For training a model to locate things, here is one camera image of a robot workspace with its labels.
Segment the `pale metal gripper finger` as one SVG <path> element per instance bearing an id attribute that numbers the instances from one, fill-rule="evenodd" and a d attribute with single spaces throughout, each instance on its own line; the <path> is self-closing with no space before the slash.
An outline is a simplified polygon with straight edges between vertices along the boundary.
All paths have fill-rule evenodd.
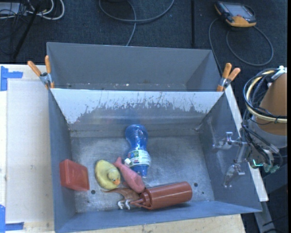
<path id="1" fill-rule="evenodd" d="M 233 132 L 226 132 L 223 136 L 219 137 L 212 144 L 212 148 L 216 150 L 227 150 L 232 146 L 237 146 L 239 148 L 247 145 L 246 142 L 241 141 L 240 138 L 233 140 L 232 139 Z"/>
<path id="2" fill-rule="evenodd" d="M 232 181 L 245 175 L 240 164 L 232 164 L 224 175 L 223 186 L 228 188 L 232 186 Z"/>

